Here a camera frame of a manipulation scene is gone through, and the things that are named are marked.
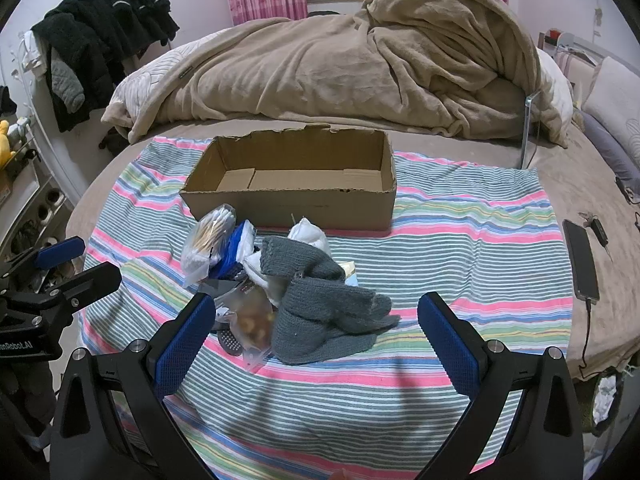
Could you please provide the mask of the capybara tissue pack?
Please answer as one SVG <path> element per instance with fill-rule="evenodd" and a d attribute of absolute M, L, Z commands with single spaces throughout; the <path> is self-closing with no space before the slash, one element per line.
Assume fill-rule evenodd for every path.
<path fill-rule="evenodd" d="M 340 262 L 338 264 L 345 274 L 345 284 L 349 286 L 358 286 L 356 264 L 353 261 Z"/>

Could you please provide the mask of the metal shelf rack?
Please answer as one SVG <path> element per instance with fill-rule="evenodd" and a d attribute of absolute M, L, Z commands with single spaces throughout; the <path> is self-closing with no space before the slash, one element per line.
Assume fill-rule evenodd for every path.
<path fill-rule="evenodd" d="M 73 210 L 36 139 L 32 118 L 9 125 L 13 155 L 1 168 L 1 260 L 62 242 Z"/>

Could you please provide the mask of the white quilted duvet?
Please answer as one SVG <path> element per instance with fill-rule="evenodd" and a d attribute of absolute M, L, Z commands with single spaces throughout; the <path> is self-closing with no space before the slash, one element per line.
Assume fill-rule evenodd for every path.
<path fill-rule="evenodd" d="M 202 44 L 206 44 L 207 41 L 226 31 L 226 28 L 221 29 L 172 48 L 126 76 L 115 88 L 111 101 L 101 117 L 101 122 L 111 125 L 123 138 L 127 139 L 143 104 L 160 81 Z"/>

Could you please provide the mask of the white patterned pillow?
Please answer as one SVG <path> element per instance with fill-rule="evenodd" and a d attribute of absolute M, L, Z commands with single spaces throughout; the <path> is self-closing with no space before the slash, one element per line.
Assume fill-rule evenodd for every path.
<path fill-rule="evenodd" d="M 598 122 L 639 166 L 639 76 L 607 56 L 594 72 L 582 110 Z"/>

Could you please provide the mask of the brown cardboard box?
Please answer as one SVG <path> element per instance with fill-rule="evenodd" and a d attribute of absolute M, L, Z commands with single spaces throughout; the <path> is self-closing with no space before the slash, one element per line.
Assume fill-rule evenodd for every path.
<path fill-rule="evenodd" d="M 324 230 L 386 232 L 396 192 L 385 132 L 308 125 L 217 136 L 180 195 L 195 219 L 227 204 L 258 228 L 306 218 Z"/>

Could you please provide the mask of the grey pillow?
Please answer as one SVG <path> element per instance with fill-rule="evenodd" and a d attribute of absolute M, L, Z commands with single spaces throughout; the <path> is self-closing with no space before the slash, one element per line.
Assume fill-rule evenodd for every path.
<path fill-rule="evenodd" d="M 620 178 L 626 188 L 631 188 L 634 196 L 639 196 L 640 171 L 631 157 L 617 140 L 596 118 L 582 112 L 585 123 L 585 135 L 600 153 L 604 161 Z"/>

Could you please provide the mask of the brown bed sheet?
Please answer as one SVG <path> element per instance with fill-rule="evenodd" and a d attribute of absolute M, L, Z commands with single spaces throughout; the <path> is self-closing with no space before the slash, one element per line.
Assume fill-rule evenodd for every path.
<path fill-rule="evenodd" d="M 180 197 L 186 177 L 215 136 L 284 129 L 277 120 L 185 122 L 155 129 L 94 179 L 66 232 L 90 257 L 143 260 L 177 283 L 193 218 Z M 511 166 L 505 145 L 390 132 L 396 158 L 393 222 L 386 232 L 334 232 L 333 255 L 356 264 L 363 286 L 409 309 L 436 290 L 478 326 L 533 349 L 567 348 L 570 374 L 587 380 L 624 367 L 639 349 L 637 209 L 587 137 L 541 148 L 529 170 Z M 595 214 L 603 248 L 580 212 Z M 596 265 L 600 300 L 578 299 L 562 222 L 582 226 Z"/>

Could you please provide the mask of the bag of cotton swabs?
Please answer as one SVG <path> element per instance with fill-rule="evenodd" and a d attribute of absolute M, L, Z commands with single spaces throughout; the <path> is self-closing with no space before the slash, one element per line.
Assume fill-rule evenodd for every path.
<path fill-rule="evenodd" d="M 235 210 L 228 204 L 216 207 L 196 222 L 181 255 L 184 287 L 205 280 L 209 269 L 221 262 L 235 222 Z"/>

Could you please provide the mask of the black smartphone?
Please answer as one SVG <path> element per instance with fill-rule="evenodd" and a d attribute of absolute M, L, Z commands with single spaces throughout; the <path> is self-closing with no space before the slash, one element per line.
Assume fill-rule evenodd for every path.
<path fill-rule="evenodd" d="M 564 220 L 562 226 L 572 265 L 575 295 L 582 301 L 589 300 L 595 304 L 600 300 L 600 290 L 588 234 L 582 226 L 570 220 Z"/>

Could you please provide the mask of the white cloth item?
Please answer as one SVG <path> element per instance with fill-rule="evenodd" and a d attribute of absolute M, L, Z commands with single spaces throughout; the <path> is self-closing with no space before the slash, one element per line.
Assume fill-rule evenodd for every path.
<path fill-rule="evenodd" d="M 248 278 L 275 307 L 280 306 L 288 284 L 296 276 L 343 276 L 331 257 L 326 234 L 306 218 L 297 222 L 287 236 L 265 236 L 262 246 L 241 263 Z"/>

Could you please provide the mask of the black clothes pile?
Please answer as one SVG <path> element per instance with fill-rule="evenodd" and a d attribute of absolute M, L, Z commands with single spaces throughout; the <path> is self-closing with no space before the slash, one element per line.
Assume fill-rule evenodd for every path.
<path fill-rule="evenodd" d="M 63 0 L 32 26 L 46 47 L 58 130 L 73 130 L 107 106 L 126 60 L 175 39 L 179 26 L 170 11 L 170 0 Z"/>

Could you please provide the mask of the black key fob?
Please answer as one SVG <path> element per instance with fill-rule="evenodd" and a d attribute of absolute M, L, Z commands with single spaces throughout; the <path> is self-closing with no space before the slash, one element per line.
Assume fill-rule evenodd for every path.
<path fill-rule="evenodd" d="M 580 212 L 579 215 L 584 219 L 584 227 L 590 229 L 597 237 L 599 244 L 603 248 L 608 247 L 608 236 L 606 235 L 604 226 L 601 220 L 590 212 Z"/>

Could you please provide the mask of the grey knitted sock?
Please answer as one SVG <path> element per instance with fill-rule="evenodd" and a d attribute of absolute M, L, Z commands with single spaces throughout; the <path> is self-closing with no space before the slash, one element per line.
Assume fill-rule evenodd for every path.
<path fill-rule="evenodd" d="M 296 276 L 273 322 L 273 354 L 284 364 L 302 365 L 365 352 L 398 325 L 392 307 L 390 298 L 370 289 Z"/>
<path fill-rule="evenodd" d="M 331 256 L 317 247 L 282 236 L 262 240 L 260 268 L 263 274 L 287 280 L 298 276 L 345 281 L 344 271 Z"/>

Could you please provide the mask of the striped colourful towel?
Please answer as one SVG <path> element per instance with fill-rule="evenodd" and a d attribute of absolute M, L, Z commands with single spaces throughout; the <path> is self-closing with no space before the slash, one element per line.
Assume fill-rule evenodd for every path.
<path fill-rule="evenodd" d="M 421 330 L 436 292 L 511 351 L 565 348 L 572 274 L 533 170 L 394 156 L 390 232 L 271 237 L 252 284 L 277 310 L 256 366 L 208 336 L 166 400 L 221 479 L 411 479 L 466 408 Z"/>

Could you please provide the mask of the yellow plush toy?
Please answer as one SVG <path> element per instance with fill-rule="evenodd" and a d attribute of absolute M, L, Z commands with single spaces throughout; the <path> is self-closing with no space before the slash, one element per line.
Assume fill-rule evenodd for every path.
<path fill-rule="evenodd" d="M 4 166 L 12 159 L 15 155 L 15 151 L 11 148 L 11 143 L 8 137 L 10 125 L 9 123 L 2 119 L 0 122 L 0 168 L 3 169 Z"/>

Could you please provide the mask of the blue tissue packet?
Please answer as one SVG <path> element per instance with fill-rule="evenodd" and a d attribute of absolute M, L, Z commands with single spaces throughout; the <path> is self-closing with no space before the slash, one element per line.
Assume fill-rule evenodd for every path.
<path fill-rule="evenodd" d="M 243 261 L 254 252 L 255 227 L 250 220 L 241 222 L 232 232 L 222 258 L 209 269 L 209 278 L 236 281 L 244 272 Z"/>

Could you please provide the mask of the beige fleece blanket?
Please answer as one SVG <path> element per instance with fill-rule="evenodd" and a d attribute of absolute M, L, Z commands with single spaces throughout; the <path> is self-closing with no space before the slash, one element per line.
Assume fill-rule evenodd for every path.
<path fill-rule="evenodd" d="M 160 81 L 128 139 L 161 122 L 240 115 L 510 139 L 536 94 L 537 116 L 562 146 L 572 120 L 563 84 L 502 0 L 364 0 L 355 14 L 227 29 Z"/>

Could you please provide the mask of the clear bag of snacks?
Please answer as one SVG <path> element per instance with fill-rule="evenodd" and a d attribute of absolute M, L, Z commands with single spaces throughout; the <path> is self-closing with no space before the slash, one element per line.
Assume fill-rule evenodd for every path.
<path fill-rule="evenodd" d="M 242 348 L 244 367 L 250 372 L 258 370 L 271 353 L 271 334 L 276 312 L 264 290 L 246 282 L 224 300 L 233 336 Z"/>

